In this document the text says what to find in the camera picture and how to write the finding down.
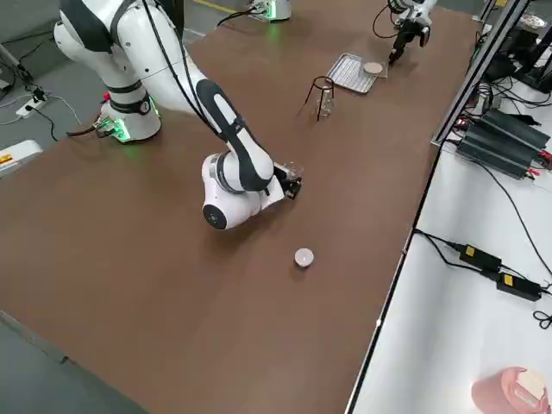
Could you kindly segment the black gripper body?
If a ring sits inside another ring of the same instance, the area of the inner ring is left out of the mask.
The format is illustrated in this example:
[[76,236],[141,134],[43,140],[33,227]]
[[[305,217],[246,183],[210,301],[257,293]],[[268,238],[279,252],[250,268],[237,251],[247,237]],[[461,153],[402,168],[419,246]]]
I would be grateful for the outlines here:
[[274,163],[274,176],[279,182],[282,192],[286,195],[289,187],[288,173],[289,169],[286,166],[282,166],[278,163]]
[[397,41],[399,43],[412,42],[421,32],[421,24],[414,20],[404,20],[398,32]]

